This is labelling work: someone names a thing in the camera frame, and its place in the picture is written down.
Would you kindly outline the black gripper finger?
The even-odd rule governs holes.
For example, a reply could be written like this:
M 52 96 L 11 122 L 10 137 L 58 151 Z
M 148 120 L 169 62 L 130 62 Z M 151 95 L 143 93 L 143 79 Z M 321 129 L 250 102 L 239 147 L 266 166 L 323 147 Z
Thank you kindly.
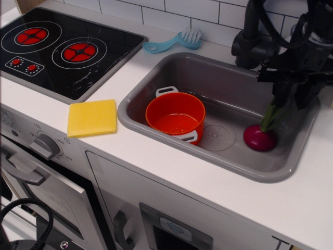
M 290 84 L 286 80 L 276 80 L 273 83 L 272 93 L 274 99 L 272 104 L 275 107 L 283 107 L 288 99 L 290 93 Z
M 325 81 L 310 79 L 297 86 L 295 101 L 298 109 L 304 109 L 322 90 Z

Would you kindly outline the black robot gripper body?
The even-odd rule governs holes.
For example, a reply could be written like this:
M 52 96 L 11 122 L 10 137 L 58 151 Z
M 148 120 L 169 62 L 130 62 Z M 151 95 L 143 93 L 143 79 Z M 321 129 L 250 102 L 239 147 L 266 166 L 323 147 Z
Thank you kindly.
M 262 60 L 257 79 L 286 80 L 292 84 L 316 79 L 332 84 L 332 12 L 302 15 L 292 28 L 286 51 Z

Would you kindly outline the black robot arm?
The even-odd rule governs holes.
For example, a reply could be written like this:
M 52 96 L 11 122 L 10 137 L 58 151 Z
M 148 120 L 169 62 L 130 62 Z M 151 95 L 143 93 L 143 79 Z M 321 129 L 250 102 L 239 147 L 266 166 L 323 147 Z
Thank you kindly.
M 305 108 L 326 83 L 332 83 L 332 1 L 308 1 L 287 42 L 275 30 L 263 7 L 254 1 L 266 30 L 285 52 L 262 60 L 258 81 L 273 82 L 273 105 L 282 108 L 296 85 L 294 99 L 298 109 Z

